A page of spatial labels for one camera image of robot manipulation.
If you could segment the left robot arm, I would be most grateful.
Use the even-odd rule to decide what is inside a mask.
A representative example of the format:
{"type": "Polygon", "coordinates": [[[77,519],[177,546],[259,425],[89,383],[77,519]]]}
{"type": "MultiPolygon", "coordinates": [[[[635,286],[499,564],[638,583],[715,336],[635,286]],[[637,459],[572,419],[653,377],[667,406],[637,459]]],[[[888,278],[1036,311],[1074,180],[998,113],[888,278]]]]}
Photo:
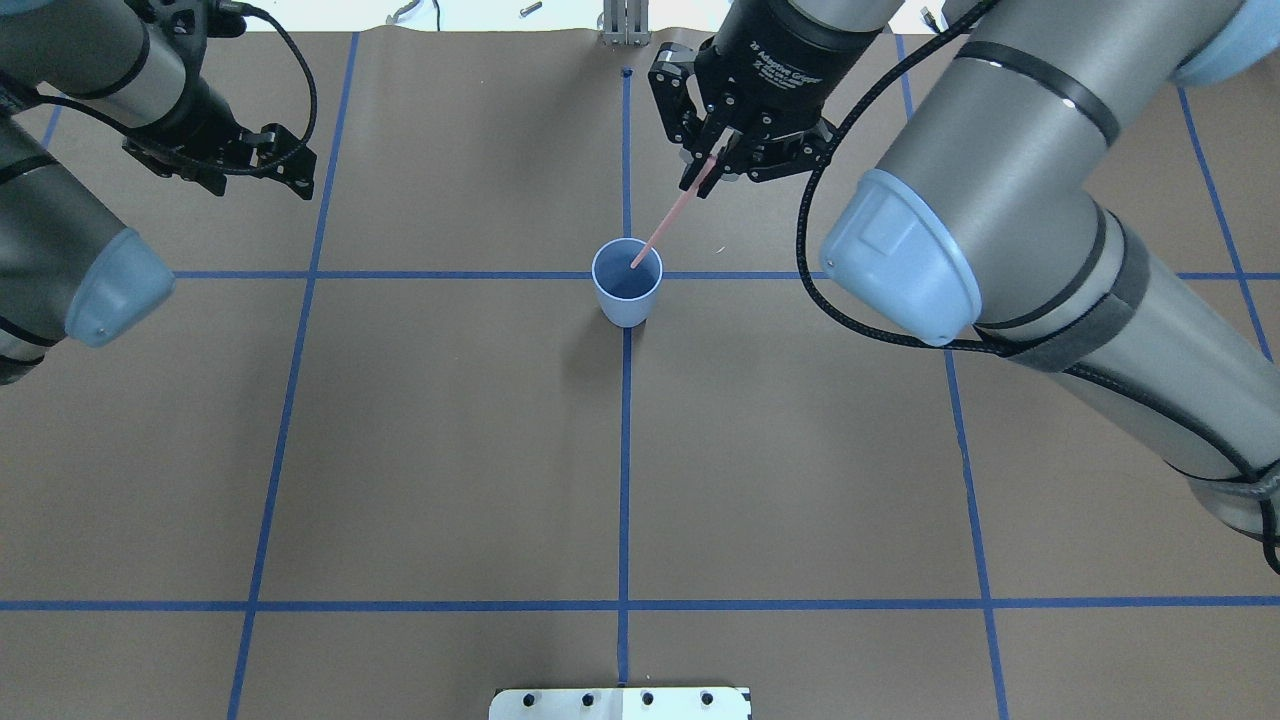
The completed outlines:
{"type": "Polygon", "coordinates": [[[115,131],[160,178],[221,197],[234,177],[315,191],[319,92],[298,44],[251,1],[5,1],[1,5],[1,382],[15,384],[51,348],[100,348],[155,311],[177,278],[18,120],[65,109],[115,131]],[[243,126],[204,76],[209,42],[270,27],[307,86],[301,132],[243,126]]]}

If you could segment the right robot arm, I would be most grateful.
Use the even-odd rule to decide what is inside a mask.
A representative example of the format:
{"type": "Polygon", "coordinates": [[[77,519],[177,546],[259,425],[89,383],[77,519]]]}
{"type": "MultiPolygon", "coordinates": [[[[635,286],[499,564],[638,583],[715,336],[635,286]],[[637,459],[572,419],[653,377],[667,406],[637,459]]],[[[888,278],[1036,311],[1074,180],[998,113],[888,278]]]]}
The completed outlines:
{"type": "Polygon", "coordinates": [[[648,79],[680,187],[806,174],[810,300],[890,345],[1051,377],[1156,452],[1277,566],[1277,368],[1085,179],[1165,86],[1277,49],[1275,1],[955,1],[838,124],[829,96],[896,1],[736,1],[648,79]]]}

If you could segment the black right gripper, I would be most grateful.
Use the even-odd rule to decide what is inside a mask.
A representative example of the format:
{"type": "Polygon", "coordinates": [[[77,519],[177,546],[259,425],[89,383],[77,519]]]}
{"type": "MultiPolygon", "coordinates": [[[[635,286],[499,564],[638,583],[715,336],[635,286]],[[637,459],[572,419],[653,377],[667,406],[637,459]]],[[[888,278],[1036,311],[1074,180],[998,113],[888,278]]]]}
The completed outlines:
{"type": "Polygon", "coordinates": [[[687,155],[678,190],[705,200],[717,181],[817,169],[835,135],[824,105],[879,33],[878,1],[733,1],[698,47],[662,44],[648,81],[687,155]]]}

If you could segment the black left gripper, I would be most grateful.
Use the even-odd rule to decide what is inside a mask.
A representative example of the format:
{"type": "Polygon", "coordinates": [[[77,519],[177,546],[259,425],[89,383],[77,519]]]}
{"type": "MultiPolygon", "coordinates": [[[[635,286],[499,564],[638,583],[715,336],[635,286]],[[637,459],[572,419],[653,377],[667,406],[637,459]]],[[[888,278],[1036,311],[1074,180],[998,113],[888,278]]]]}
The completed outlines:
{"type": "Polygon", "coordinates": [[[164,118],[128,133],[122,149],[163,178],[178,177],[216,197],[227,191],[225,169],[284,184],[303,201],[314,199],[317,156],[283,124],[247,131],[227,100],[206,81],[187,88],[164,118]]]}

